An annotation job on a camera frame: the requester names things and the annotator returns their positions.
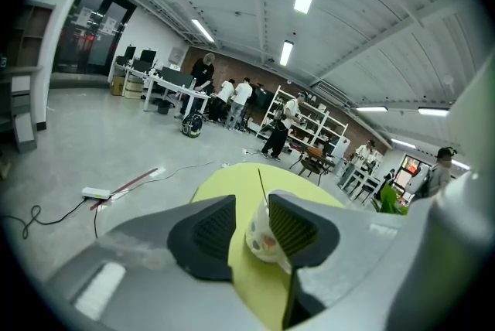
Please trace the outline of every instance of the white table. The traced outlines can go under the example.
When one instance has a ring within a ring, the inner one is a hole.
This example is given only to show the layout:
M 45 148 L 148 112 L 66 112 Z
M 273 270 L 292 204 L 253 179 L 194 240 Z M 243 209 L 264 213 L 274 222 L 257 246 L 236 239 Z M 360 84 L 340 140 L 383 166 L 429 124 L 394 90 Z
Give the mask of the white table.
M 349 182 L 351 177 L 354 177 L 354 179 L 358 181 L 358 183 L 356 188 L 354 188 L 353 194 L 350 196 L 350 200 L 355 200 L 357 196 L 360 194 L 361 190 L 363 189 L 363 186 L 365 185 L 369 186 L 370 188 L 373 188 L 373 192 L 368 197 L 374 197 L 375 194 L 380 189 L 381 181 L 376 177 L 370 176 L 368 172 L 365 172 L 361 168 L 354 168 L 353 172 L 350 174 L 349 177 L 347 177 L 346 182 L 343 184 L 344 187 Z
M 117 64 L 117 63 L 115 64 L 115 67 L 120 68 L 121 70 L 125 71 L 125 79 L 124 79 L 124 86 L 122 88 L 122 93 L 125 92 L 125 87 L 127 86 L 129 74 L 132 74 L 135 77 L 142 78 L 143 80 L 146 80 L 146 79 L 149 80 L 148 91 L 146 92 L 145 106 L 143 107 L 144 111 L 148 110 L 149 99 L 151 98 L 151 95 L 152 95 L 152 89 L 153 89 L 154 83 L 157 83 L 159 86 L 165 88 L 165 94 L 163 95 L 164 99 L 165 99 L 169 90 L 174 90 L 175 92 L 189 95 L 189 101 L 187 102 L 187 108 L 186 108 L 185 115 L 189 115 L 189 113 L 191 112 L 191 107 L 193 106 L 193 101 L 195 98 L 203 99 L 203 105 L 201 106 L 201 113 L 203 113 L 204 109 L 207 106 L 208 99 L 210 98 L 210 96 L 208 96 L 207 94 L 202 94 L 200 92 L 196 92 L 195 90 L 186 88 L 184 86 L 180 87 L 179 85 L 172 84 L 171 82 L 168 82 L 167 80 L 163 80 L 161 77 L 158 77 L 156 75 L 150 76 L 147 73 L 143 73 L 141 71 L 134 70 L 132 67 L 122 66 L 121 64 Z

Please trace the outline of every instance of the brick wall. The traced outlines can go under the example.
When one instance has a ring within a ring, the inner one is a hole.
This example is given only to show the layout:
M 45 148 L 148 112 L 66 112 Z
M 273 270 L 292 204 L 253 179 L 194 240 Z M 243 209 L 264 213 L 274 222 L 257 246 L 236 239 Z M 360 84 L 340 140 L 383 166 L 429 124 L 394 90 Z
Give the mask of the brick wall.
M 278 85 L 280 85 L 281 89 L 284 92 L 290 93 L 292 95 L 296 95 L 302 88 L 296 84 L 287 84 L 287 80 L 279 77 L 273 73 L 265 71 L 261 68 L 253 66 L 248 63 L 241 62 L 240 60 L 232 59 L 231 57 L 215 54 L 215 61 L 213 65 L 215 66 L 215 74 L 213 75 L 213 85 L 215 88 L 219 88 L 222 82 L 225 80 L 229 80 L 233 78 L 236 84 L 242 82 L 245 77 L 249 77 L 251 79 L 251 83 L 262 84 L 266 90 L 271 92 L 276 92 Z M 181 66 L 181 71 L 184 73 L 191 73 L 193 69 L 194 63 L 198 59 L 202 59 L 204 55 L 207 54 L 207 51 L 202 49 L 189 47 L 189 50 L 184 57 L 184 61 Z M 326 109 L 329 111 L 330 116 L 335 118 L 337 121 L 342 122 L 343 124 L 348 124 L 345 136 L 350 140 L 349 148 L 346 151 L 345 156 L 349 155 L 353 152 L 357 147 L 366 143 L 369 139 L 374 138 L 376 147 L 379 153 L 382 155 L 387 151 L 387 147 L 385 147 L 382 142 L 380 142 L 377 138 L 374 137 L 368 130 L 359 125 L 355 120 L 351 117 L 347 116 L 343 111 L 329 104 L 328 101 L 323 100 L 321 97 L 316 96 L 318 103 L 324 103 L 326 105 Z M 263 117 L 265 116 L 265 112 L 261 110 L 255 110 L 252 114 L 253 121 L 255 123 L 260 123 Z

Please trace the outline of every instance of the door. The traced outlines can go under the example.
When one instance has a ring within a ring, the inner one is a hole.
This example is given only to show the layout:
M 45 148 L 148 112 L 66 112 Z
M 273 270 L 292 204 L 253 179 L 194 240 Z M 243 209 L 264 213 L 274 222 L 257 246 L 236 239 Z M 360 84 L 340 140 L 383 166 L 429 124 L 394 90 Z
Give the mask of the door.
M 75 0 L 60 33 L 53 72 L 108 75 L 134 10 L 125 0 Z

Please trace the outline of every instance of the floor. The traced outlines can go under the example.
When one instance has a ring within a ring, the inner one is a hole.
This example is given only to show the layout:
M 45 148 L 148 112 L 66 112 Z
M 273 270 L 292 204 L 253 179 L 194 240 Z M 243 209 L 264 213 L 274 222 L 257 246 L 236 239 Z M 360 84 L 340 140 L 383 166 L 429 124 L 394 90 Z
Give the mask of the floor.
M 111 96 L 103 89 L 50 90 L 48 129 L 39 132 L 37 150 L 12 153 L 9 178 L 0 182 L 0 213 L 28 220 L 31 207 L 38 204 L 42 207 L 41 221 L 57 220 L 81 201 L 85 186 L 115 190 L 155 167 L 164 169 L 159 178 L 184 166 L 217 162 L 145 184 L 101 207 L 97 230 L 102 235 L 131 218 L 187 203 L 198 185 L 221 167 L 262 162 L 288 169 L 298 158 L 297 152 L 281 154 L 281 162 L 245 154 L 243 148 L 256 152 L 262 140 L 209 122 L 199 138 L 188 138 L 179 132 L 180 120 L 171 114 L 144 112 L 142 104 Z M 298 173 L 300 165 L 292 171 Z M 318 176 L 309 179 L 317 183 Z M 320 187 L 345 206 L 363 209 L 348 200 L 336 181 L 333 174 L 323 176 Z M 4 221 L 12 246 L 28 272 L 45 281 L 94 241 L 94 211 L 89 207 L 85 203 L 60 224 L 33 224 L 27 240 L 22 239 L 20 223 Z

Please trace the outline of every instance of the white shelving unit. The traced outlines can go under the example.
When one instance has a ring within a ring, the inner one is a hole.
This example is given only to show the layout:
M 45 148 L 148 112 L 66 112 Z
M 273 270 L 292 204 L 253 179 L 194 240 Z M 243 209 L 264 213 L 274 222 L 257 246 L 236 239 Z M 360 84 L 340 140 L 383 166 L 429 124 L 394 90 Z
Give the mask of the white shelving unit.
M 260 130 L 265 128 L 271 121 L 273 121 L 273 117 L 275 116 L 275 109 L 280 104 L 285 104 L 288 100 L 293 98 L 294 96 L 284 92 L 280 89 L 280 87 L 278 87 L 277 91 L 275 92 L 275 96 L 271 100 L 270 107 L 268 107 L 268 110 L 263 117 L 263 121 L 260 125 L 260 128 L 258 129 L 258 132 L 256 133 L 256 137 L 261 136 L 262 138 L 268 138 L 269 135 L 260 133 Z M 347 125 L 343 124 L 340 121 L 337 121 L 335 118 L 332 118 L 328 111 L 321 111 L 318 108 L 313 107 L 311 104 L 307 103 L 300 104 L 299 110 L 304 117 L 304 125 L 301 126 L 292 124 L 288 134 L 288 137 L 296 143 L 314 146 L 318 141 L 324 143 L 324 141 L 326 140 L 325 136 L 327 138 L 332 136 L 337 137 L 338 140 L 335 142 L 337 143 L 342 138 L 342 136 L 344 136 L 347 130 Z M 337 128 L 334 129 L 339 129 L 342 131 L 340 133 L 337 132 L 336 130 L 326 126 L 327 123 L 337 126 Z M 296 137 L 293 134 L 296 131 L 300 133 L 298 134 L 299 137 Z M 307 137 L 308 140 L 304 141 L 305 137 L 300 138 L 302 135 Z

